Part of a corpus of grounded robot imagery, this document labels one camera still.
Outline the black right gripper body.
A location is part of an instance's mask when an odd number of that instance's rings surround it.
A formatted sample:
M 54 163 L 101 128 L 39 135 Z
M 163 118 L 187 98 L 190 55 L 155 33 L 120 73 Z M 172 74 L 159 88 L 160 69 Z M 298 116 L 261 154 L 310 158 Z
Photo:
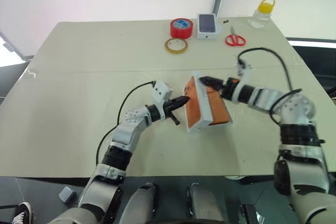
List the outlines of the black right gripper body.
M 225 84 L 223 84 L 220 96 L 228 101 L 232 100 L 233 93 L 239 84 L 239 79 L 229 77 Z

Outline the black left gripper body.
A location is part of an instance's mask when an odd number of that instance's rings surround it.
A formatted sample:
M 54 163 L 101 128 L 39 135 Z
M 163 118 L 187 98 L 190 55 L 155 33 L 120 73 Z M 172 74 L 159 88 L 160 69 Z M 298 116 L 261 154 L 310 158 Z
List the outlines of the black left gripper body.
M 163 104 L 164 115 L 170 115 L 170 113 L 175 110 L 174 100 L 168 100 Z

